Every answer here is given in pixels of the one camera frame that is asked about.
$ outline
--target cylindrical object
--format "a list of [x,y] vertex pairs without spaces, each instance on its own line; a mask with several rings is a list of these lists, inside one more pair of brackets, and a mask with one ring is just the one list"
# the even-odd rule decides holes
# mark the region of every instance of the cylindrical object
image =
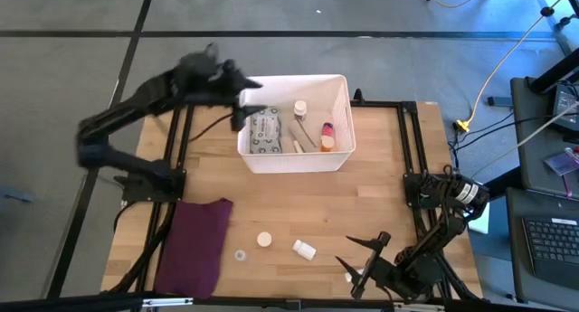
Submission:
[[280,145],[281,145],[281,153],[283,154],[291,154],[296,152],[296,148],[293,146],[293,142],[291,141],[290,137],[281,137],[280,138]]
[[294,119],[289,123],[289,132],[291,132],[293,137],[298,140],[299,145],[306,153],[315,153],[319,151],[319,149],[316,147],[316,144],[306,133],[306,130],[304,127],[302,127],[299,121]]
[[306,113],[308,113],[308,105],[303,100],[298,100],[293,105],[293,114],[297,120],[303,121],[306,119]]
[[332,137],[322,136],[321,143],[322,143],[322,152],[326,153],[332,151],[332,148],[336,144],[336,141]]
[[322,136],[328,136],[328,137],[333,137],[334,136],[334,125],[332,125],[331,123],[324,123],[324,126],[322,127]]
[[308,260],[314,259],[314,256],[316,255],[316,249],[300,240],[296,240],[293,244],[293,250]]
[[301,146],[299,145],[298,140],[294,140],[294,141],[293,141],[293,147],[294,147],[294,149],[296,149],[296,153],[299,153],[299,154],[303,154],[303,153],[304,153],[304,150],[301,149]]
[[260,235],[257,236],[257,243],[260,244],[262,248],[267,248],[271,244],[271,234],[268,232],[261,232]]

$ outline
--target small white bottle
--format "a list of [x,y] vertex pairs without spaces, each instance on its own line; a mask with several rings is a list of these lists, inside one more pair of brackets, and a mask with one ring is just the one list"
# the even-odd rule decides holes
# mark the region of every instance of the small white bottle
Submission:
[[293,250],[308,260],[314,259],[314,256],[316,255],[316,249],[300,240],[296,240],[293,244]]
[[298,100],[293,106],[293,116],[298,121],[303,121],[306,119],[306,113],[308,112],[308,105],[303,100]]

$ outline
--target small white cap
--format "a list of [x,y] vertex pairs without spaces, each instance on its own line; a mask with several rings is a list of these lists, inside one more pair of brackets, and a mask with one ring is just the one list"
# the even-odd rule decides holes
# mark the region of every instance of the small white cap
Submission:
[[321,137],[322,146],[327,149],[332,149],[336,145],[336,140],[330,136]]
[[296,240],[296,242],[293,243],[293,248],[292,248],[292,249],[293,249],[294,251],[298,251],[300,246],[301,246],[301,241],[300,241],[300,240]]
[[271,244],[271,234],[268,232],[261,232],[260,235],[257,236],[257,243],[263,248],[269,247]]
[[308,105],[303,100],[298,100],[293,105],[293,112],[299,116],[305,115],[308,112]]
[[235,259],[238,261],[246,261],[247,260],[247,254],[245,254],[245,251],[243,251],[243,250],[237,250],[235,252]]

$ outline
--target white lid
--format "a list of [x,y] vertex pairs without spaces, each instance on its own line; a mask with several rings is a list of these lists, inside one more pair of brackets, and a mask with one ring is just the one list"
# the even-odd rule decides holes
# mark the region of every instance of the white lid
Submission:
[[270,246],[271,234],[268,232],[261,232],[260,235],[257,236],[257,243],[264,248]]
[[334,145],[336,144],[336,140],[334,140],[334,138],[332,138],[330,136],[322,136],[321,140],[322,140],[322,146],[327,148],[327,149],[333,148]]
[[303,100],[298,100],[293,106],[293,112],[297,115],[304,115],[308,111],[308,105]]
[[293,243],[293,250],[297,251],[299,250],[299,247],[301,246],[301,241],[300,240],[296,240],[295,243]]

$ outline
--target keyboard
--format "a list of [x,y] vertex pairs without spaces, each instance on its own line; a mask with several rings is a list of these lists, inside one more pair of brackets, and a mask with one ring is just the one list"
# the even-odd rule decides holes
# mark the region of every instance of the keyboard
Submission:
[[579,290],[579,222],[533,217],[523,227],[535,276]]

